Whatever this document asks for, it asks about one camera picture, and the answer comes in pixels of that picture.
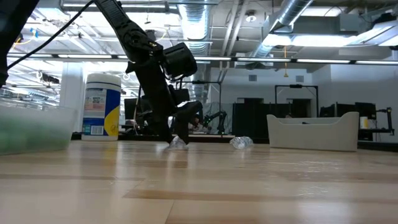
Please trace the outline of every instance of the metal duct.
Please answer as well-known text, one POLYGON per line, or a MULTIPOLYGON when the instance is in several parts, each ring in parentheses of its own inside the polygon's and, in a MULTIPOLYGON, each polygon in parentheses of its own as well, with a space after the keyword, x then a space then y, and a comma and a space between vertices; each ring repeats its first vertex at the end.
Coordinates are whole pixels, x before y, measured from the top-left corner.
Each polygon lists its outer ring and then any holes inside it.
MULTIPOLYGON (((267 18, 266 34, 270 31, 283 26, 291 26, 300 17, 303 11, 311 5, 313 0, 285 0, 283 1, 280 10, 276 13, 273 19, 267 18)), ((262 43, 251 54, 251 57, 266 57, 274 46, 264 45, 262 43)))
MULTIPOLYGON (((178 5, 178 9, 182 17, 181 28, 184 39, 206 40, 209 35, 210 6, 182 4, 178 5)), ((186 44, 194 56, 209 54, 209 43, 187 42, 186 44)), ((210 65, 198 64, 198 71, 193 75, 193 80, 210 81, 210 65)), ((192 88, 198 100, 205 103, 209 85, 193 85, 192 88)))

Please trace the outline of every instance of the disinfecting wipes container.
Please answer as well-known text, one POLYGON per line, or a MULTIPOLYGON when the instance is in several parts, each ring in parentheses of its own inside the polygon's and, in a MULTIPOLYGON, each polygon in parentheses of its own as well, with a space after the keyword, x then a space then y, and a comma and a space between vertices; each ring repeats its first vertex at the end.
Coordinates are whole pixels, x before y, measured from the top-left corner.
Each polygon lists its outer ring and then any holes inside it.
POLYGON ((121 79, 113 75, 87 77, 81 139, 117 141, 119 136, 121 79))

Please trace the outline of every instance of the wooden surface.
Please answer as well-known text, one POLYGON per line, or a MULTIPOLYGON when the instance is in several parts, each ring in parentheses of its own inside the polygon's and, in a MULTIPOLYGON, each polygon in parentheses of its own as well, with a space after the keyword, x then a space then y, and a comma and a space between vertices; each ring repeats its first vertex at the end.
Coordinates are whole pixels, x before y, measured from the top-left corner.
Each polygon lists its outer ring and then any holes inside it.
POLYGON ((398 223, 398 154, 73 141, 0 157, 0 223, 398 223))

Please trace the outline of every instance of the plastic bag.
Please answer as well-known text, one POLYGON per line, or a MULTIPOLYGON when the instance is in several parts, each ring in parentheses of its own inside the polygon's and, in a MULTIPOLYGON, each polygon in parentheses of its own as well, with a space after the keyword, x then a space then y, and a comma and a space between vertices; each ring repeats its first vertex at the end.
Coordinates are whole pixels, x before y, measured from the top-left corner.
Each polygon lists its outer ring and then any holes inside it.
POLYGON ((175 136, 173 141, 170 143, 169 149, 188 149, 188 146, 182 139, 180 139, 178 136, 175 136))
POLYGON ((253 145, 253 140, 249 137, 235 137, 229 142, 232 144, 236 149, 246 149, 253 145))

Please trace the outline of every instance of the robotic arm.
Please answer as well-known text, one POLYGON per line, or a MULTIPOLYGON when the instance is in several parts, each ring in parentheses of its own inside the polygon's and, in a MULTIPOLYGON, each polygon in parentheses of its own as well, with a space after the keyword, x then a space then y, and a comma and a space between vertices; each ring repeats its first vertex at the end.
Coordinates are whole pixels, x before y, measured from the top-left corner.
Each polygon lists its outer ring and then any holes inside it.
POLYGON ((225 128, 224 128, 224 122, 225 122, 225 117, 226 117, 226 112, 225 111, 219 111, 213 115, 206 115, 205 118, 203 119, 203 126, 207 127, 211 121, 213 121, 215 118, 220 117, 218 120, 218 134, 224 134, 225 128))
MULTIPOLYGON (((4 26, 3 29, 0 27, 0 36, 11 40, 8 41, 9 44, 4 44, 5 47, 0 51, 0 87, 7 79, 4 62, 6 62, 6 55, 16 39, 15 34, 20 33, 38 1, 15 0, 7 6, 5 5, 9 4, 9 1, 3 1, 0 4, 1 10, 5 11, 0 16, 8 16, 6 19, 0 19, 8 22, 9 25, 4 26)), ((201 109, 201 103, 199 101, 191 102, 184 108, 177 108, 174 89, 167 85, 165 75, 171 78, 178 76, 183 78, 194 74, 197 71, 197 64, 193 55, 184 43, 164 50, 163 46, 150 39, 135 22, 128 18, 116 0, 94 0, 93 2, 114 29, 130 60, 126 72, 135 71, 142 90, 147 95, 152 108, 154 131, 164 141, 170 143, 172 134, 167 125, 168 117, 176 114, 176 117, 179 117, 178 125, 183 127, 183 123, 186 123, 185 126, 188 126, 188 117, 191 114, 193 116, 197 110, 201 109)), ((188 144, 188 130, 181 129, 177 134, 188 144)))

